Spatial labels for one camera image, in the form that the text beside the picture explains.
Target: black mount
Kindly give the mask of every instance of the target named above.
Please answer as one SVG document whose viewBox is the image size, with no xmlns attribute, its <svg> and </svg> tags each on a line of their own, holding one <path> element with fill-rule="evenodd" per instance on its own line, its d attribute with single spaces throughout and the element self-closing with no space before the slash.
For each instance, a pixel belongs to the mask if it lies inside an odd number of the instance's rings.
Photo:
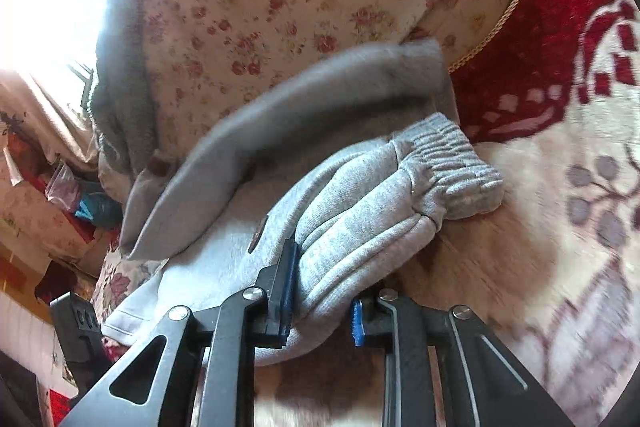
<svg viewBox="0 0 640 427">
<path fill-rule="evenodd" d="M 62 427 L 184 427 L 194 410 L 200 427 L 252 427 L 255 347 L 286 345 L 299 257 L 299 246 L 287 239 L 277 265 L 260 270 L 254 286 L 216 308 L 171 308 L 110 369 L 95 364 L 101 335 L 91 304 L 75 295 L 52 302 L 54 325 L 79 389 Z"/>
<path fill-rule="evenodd" d="M 447 426 L 572 427 L 559 405 L 465 305 L 423 308 L 390 289 L 353 305 L 357 346 L 385 349 L 383 427 L 436 425 L 429 346 Z"/>
</svg>

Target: beige rope trim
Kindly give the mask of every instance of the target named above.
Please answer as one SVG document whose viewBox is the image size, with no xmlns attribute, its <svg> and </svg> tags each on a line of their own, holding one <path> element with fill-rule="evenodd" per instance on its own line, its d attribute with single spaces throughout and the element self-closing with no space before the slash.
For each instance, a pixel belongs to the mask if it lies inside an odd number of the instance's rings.
<svg viewBox="0 0 640 427">
<path fill-rule="evenodd" d="M 502 29 L 502 27 L 504 26 L 504 23 L 507 22 L 507 19 L 511 16 L 513 11 L 516 9 L 519 2 L 520 0 L 511 1 L 511 4 L 509 4 L 509 7 L 506 9 L 502 17 L 500 17 L 500 20 L 498 21 L 498 23 L 494 26 L 494 29 L 491 30 L 489 34 L 484 39 L 482 39 L 482 41 L 475 48 L 473 48 L 470 52 L 468 52 L 468 54 L 466 54 L 462 58 L 459 58 L 452 65 L 449 66 L 448 71 L 450 74 L 453 73 L 458 68 L 461 68 L 462 66 L 464 66 L 468 61 L 470 61 L 472 58 L 478 55 L 489 42 L 491 42 L 491 40 Z"/>
</svg>

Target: silver rivet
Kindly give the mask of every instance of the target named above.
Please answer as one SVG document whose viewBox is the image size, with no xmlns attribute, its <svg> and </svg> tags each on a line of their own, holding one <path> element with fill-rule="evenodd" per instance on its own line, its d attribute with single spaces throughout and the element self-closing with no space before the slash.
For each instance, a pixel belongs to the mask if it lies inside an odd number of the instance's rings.
<svg viewBox="0 0 640 427">
<path fill-rule="evenodd" d="M 181 321 L 189 315 L 189 309 L 186 306 L 174 306 L 169 310 L 169 318 L 172 321 Z"/>
<path fill-rule="evenodd" d="M 466 304 L 458 304 L 453 306 L 453 316 L 461 321 L 466 321 L 473 316 L 474 312 Z"/>
<path fill-rule="evenodd" d="M 386 302 L 395 301 L 398 298 L 398 292 L 391 288 L 382 288 L 378 294 L 381 300 Z"/>
<path fill-rule="evenodd" d="M 257 301 L 260 297 L 262 297 L 262 288 L 251 286 L 251 288 L 247 288 L 242 292 L 242 297 L 244 297 L 248 301 Z"/>
</svg>

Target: plastic bag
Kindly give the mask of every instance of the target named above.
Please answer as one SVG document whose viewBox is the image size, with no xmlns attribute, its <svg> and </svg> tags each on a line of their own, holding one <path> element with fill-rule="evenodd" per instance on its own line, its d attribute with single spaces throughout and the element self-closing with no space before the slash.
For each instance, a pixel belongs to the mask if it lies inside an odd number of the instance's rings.
<svg viewBox="0 0 640 427">
<path fill-rule="evenodd" d="M 73 213 L 78 209 L 82 191 L 78 180 L 66 163 L 60 162 L 51 181 L 47 184 L 44 195 L 47 201 L 60 210 Z"/>
</svg>

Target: red fabric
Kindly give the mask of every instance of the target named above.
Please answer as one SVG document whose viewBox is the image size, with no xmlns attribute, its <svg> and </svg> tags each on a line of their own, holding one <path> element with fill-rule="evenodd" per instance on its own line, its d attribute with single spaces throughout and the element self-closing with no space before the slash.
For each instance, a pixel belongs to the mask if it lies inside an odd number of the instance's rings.
<svg viewBox="0 0 640 427">
<path fill-rule="evenodd" d="M 53 425 L 58 427 L 60 422 L 71 411 L 69 407 L 69 399 L 66 396 L 62 396 L 60 393 L 56 393 L 54 390 L 49 391 L 49 402 L 51 404 L 51 416 L 53 416 Z"/>
<path fill-rule="evenodd" d="M 632 1 L 625 0 L 615 13 L 603 13 L 588 26 L 594 12 L 613 1 L 520 0 L 484 49 L 451 75 L 467 136 L 473 142 L 504 142 L 561 121 L 581 33 L 586 32 L 583 66 L 588 71 L 604 32 L 625 14 L 633 16 L 626 5 Z M 610 82 L 633 83 L 628 57 L 617 57 L 615 76 L 599 75 L 593 92 L 606 96 Z M 589 101 L 584 82 L 576 90 L 582 103 Z"/>
<path fill-rule="evenodd" d="M 620 37 L 624 51 L 636 52 L 638 50 L 636 38 L 631 31 L 631 26 L 628 24 L 618 26 L 618 36 Z"/>
</svg>

